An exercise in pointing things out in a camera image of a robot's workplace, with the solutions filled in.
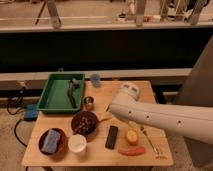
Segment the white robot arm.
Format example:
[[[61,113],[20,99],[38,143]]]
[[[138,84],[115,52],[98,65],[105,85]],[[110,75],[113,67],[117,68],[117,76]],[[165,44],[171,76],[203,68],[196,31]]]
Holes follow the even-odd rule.
[[[124,82],[109,111],[124,122],[134,121],[213,144],[213,107],[144,103],[138,101],[139,95],[136,84]]]

